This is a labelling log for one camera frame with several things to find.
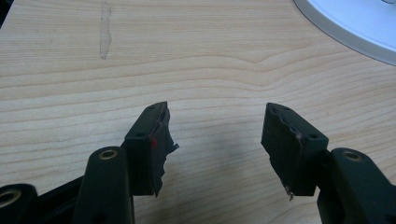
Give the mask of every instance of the red mark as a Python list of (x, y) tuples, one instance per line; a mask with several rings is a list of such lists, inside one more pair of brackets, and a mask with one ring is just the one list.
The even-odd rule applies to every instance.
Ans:
[(157, 147), (157, 139), (151, 138), (151, 148), (156, 148)]

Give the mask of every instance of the white object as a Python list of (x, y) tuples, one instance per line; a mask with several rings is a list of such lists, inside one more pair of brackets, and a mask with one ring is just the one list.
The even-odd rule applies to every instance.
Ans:
[(396, 4), (381, 0), (294, 0), (294, 3), (335, 40), (396, 66)]

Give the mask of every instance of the black plastic part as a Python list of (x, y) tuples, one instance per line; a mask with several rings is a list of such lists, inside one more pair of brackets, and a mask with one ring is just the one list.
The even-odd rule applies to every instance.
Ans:
[(329, 168), (345, 209), (344, 223), (396, 223), (396, 188), (368, 156), (336, 148)]
[(13, 2), (13, 0), (0, 0), (0, 29), (6, 20), (7, 14)]
[(68, 224), (71, 222), (82, 177), (72, 180), (38, 197), (40, 219), (38, 224)]
[(132, 202), (124, 149), (101, 148), (88, 160), (72, 223), (134, 223)]
[(35, 222), (37, 192), (28, 184), (0, 188), (0, 223), (27, 224)]
[(344, 207), (335, 190), (321, 190), (317, 205), (322, 224), (339, 224), (344, 222)]
[(328, 143), (323, 133), (290, 108), (267, 104), (262, 145), (288, 193), (314, 195), (314, 167), (326, 155)]
[(169, 133), (166, 102), (148, 106), (126, 134), (121, 147), (128, 155), (131, 194), (158, 196), (166, 156), (177, 146)]

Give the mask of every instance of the metal screw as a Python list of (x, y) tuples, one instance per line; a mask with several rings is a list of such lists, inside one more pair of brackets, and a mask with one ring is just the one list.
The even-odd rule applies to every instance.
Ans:
[(18, 189), (8, 189), (0, 194), (0, 208), (6, 207), (12, 203), (15, 203), (22, 193)]
[(99, 154), (99, 159), (105, 161), (105, 160), (110, 160), (115, 158), (119, 153), (114, 150), (114, 149), (110, 149), (110, 150), (106, 150), (104, 152), (102, 152), (101, 154)]
[(343, 151), (343, 155), (344, 155), (344, 157), (346, 157), (347, 159), (350, 159), (352, 161), (361, 161), (362, 160), (360, 155), (358, 155), (354, 152), (351, 152), (351, 151)]

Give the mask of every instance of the wood grain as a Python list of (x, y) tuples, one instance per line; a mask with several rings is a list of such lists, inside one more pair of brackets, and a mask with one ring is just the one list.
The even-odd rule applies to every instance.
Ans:
[[(396, 68), (348, 49), (291, 1), (16, 0), (0, 31), (0, 184), (44, 193), (168, 101), (158, 198), (137, 223), (319, 223), (260, 145), (265, 103), (368, 154), (396, 184)], [(104, 58), (101, 32), (111, 41)]]

